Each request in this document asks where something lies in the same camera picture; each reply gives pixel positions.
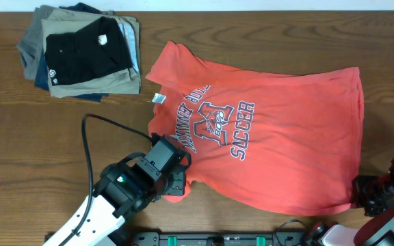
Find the red soccer t-shirt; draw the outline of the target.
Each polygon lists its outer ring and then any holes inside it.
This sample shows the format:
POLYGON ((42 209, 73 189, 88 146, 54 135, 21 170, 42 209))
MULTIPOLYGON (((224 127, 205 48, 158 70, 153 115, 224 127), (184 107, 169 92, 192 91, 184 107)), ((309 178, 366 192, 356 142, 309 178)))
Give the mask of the red soccer t-shirt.
POLYGON ((360 168, 360 71, 293 76, 242 70, 168 42, 147 74, 164 101, 148 129, 192 156, 186 183, 203 182, 249 206, 301 216, 351 206, 360 168))

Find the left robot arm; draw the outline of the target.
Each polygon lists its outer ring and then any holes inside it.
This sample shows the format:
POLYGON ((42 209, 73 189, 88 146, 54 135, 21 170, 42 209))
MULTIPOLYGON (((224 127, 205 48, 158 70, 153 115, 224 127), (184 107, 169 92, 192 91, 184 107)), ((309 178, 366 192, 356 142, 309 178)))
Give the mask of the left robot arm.
POLYGON ((187 166, 179 159, 156 163, 142 156, 132 166, 128 161, 103 170, 92 193, 45 246, 99 245, 162 195, 184 194, 187 166))

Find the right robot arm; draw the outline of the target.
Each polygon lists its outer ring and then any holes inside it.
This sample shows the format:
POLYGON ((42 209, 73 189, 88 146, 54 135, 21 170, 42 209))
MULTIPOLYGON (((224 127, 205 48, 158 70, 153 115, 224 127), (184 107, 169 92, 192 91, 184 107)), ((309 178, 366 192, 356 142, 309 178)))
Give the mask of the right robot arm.
POLYGON ((352 184, 352 208, 363 208, 371 219, 359 229, 339 223, 318 223, 306 236, 303 245, 394 246, 394 158, 385 175, 359 175, 352 184))

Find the black folded polo shirt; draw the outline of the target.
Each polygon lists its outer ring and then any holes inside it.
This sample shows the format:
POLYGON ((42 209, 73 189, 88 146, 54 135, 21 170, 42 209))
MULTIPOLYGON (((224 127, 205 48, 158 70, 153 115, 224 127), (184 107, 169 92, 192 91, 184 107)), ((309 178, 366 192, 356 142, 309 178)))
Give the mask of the black folded polo shirt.
POLYGON ((118 23, 107 17, 76 32, 48 35, 44 57, 53 86, 83 83, 132 67, 118 23))

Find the light blue folded garment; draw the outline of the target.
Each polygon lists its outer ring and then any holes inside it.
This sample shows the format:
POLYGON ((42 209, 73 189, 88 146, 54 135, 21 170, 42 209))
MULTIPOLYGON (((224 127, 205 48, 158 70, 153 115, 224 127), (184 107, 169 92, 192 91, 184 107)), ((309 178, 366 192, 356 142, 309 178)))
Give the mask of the light blue folded garment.
POLYGON ((137 48, 136 48, 136 35, 133 27, 131 26, 130 23, 127 21, 122 21, 119 24, 120 30, 123 34, 123 37, 125 38, 127 42, 127 47, 131 56, 131 63, 132 63, 132 68, 134 71, 139 74, 140 73, 140 68, 137 60, 137 48))

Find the navy folded garment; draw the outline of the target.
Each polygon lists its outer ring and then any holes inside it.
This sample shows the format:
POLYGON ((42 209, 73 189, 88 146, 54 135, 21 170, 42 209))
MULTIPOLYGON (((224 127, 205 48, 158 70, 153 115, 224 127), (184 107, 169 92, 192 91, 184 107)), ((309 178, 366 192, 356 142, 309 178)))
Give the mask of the navy folded garment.
MULTIPOLYGON (((77 5, 74 6, 69 6, 69 7, 62 7, 62 9, 65 10, 73 10, 76 12, 87 12, 87 13, 92 13, 92 14, 102 14, 102 12, 96 8, 93 8, 87 4, 84 3, 78 3, 77 5)), ((40 89, 49 91, 49 86, 48 86, 48 72, 47 72, 47 63, 44 58, 44 53, 43 49, 40 50, 40 60, 38 63, 38 69, 36 73, 36 78, 34 85, 36 87, 39 87, 40 89)), ((104 96, 109 96, 109 94, 82 94, 78 96, 74 96, 74 98, 82 99, 82 100, 89 100, 89 101, 94 101, 94 102, 100 102, 102 97, 104 96)))

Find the grey folded garment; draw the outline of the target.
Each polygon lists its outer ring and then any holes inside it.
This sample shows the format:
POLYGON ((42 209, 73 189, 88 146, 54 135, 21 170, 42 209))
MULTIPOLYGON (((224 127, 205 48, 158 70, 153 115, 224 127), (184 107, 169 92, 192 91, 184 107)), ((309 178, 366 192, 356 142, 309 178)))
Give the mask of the grey folded garment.
POLYGON ((21 41, 16 45, 23 67, 24 77, 34 80, 43 48, 42 20, 48 18, 54 7, 41 5, 34 10, 31 22, 23 34, 21 41))

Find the khaki folded garment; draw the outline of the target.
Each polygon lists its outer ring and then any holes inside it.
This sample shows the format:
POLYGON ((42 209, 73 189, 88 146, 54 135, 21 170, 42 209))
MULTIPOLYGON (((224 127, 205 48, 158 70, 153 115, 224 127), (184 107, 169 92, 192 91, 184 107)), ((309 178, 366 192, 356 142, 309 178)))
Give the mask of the khaki folded garment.
MULTIPOLYGON (((86 12, 76 12, 55 8, 51 15, 42 20, 43 37, 47 38, 51 34, 63 34, 75 32, 88 26, 101 14, 91 14, 86 12)), ((122 34, 119 24, 127 21, 131 24, 136 35, 137 60, 140 67, 140 46, 139 31, 140 25, 135 18, 129 16, 110 16, 118 23, 119 32, 122 34)), ((130 68, 113 72, 104 77, 91 79, 86 82, 72 85, 60 85, 57 80, 56 72, 47 68, 49 91, 53 97, 63 98, 78 96, 82 94, 139 94, 141 86, 141 75, 137 74, 132 65, 130 68)))

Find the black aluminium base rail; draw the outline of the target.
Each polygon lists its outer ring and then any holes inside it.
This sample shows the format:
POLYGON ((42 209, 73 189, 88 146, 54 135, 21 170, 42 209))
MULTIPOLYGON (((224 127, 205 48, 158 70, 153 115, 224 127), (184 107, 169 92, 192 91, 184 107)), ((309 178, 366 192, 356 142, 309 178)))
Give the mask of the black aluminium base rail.
POLYGON ((133 236, 130 246, 298 246, 306 245, 301 231, 264 234, 173 234, 143 232, 133 236))

